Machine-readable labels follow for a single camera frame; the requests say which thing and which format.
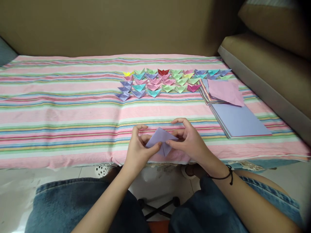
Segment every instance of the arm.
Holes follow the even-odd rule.
[[[226,177],[228,167],[207,148],[191,123],[185,118],[177,118],[172,124],[182,122],[185,129],[175,130],[172,134],[183,142],[167,141],[175,148],[184,151],[212,177]],[[301,232],[301,229],[286,215],[260,196],[243,180],[233,173],[225,180],[213,180],[233,206],[243,224],[250,232]]]
[[[138,136],[138,131],[142,128],[146,129],[148,127],[137,125],[133,128],[123,168],[89,212],[73,229],[73,233],[108,232],[128,188],[150,157],[159,151],[162,144],[158,143],[149,149],[145,148],[144,145],[151,136]]]

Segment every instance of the mattress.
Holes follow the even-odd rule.
[[[60,168],[122,165],[136,124],[169,132],[186,117],[209,149],[223,161],[307,161],[310,149],[266,104],[235,76],[247,107],[272,136],[227,139],[199,91],[161,92],[156,98],[120,93],[123,72],[150,69],[227,69],[220,57],[176,54],[98,57],[18,56],[0,69],[0,168]],[[187,164],[190,157],[172,150],[149,163]]]

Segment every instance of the tile floor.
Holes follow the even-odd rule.
[[[309,209],[311,197],[311,163],[296,163],[277,170],[262,173],[283,187],[301,204],[304,219]],[[57,171],[49,169],[37,170],[0,170],[0,232],[24,232],[27,218],[32,210],[32,202],[37,187],[41,184],[77,177],[95,177],[94,167],[65,168]],[[181,203],[200,189],[199,180],[186,180],[179,167],[146,167],[133,182],[130,191],[139,199],[146,198],[151,206],[159,207],[178,196]],[[173,206],[164,209],[172,213]],[[160,215],[151,221],[164,220]]]

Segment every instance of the denim shorts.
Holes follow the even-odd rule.
[[[287,215],[299,227],[299,204],[289,196],[254,179],[241,177],[251,188]],[[36,191],[25,232],[71,232],[109,183],[79,178],[44,184]],[[248,232],[233,207],[207,176],[201,190],[172,214],[169,232]],[[109,232],[151,232],[137,199],[127,192]]]

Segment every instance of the black hair tie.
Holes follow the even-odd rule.
[[[231,176],[231,182],[230,182],[230,185],[233,185],[233,171],[232,171],[232,167],[230,165],[227,165],[226,166],[229,168],[229,174],[224,177],[224,178],[215,178],[215,177],[211,177],[208,173],[207,173],[207,176],[211,179],[215,179],[215,180],[224,180],[224,179],[227,179],[229,176]]]

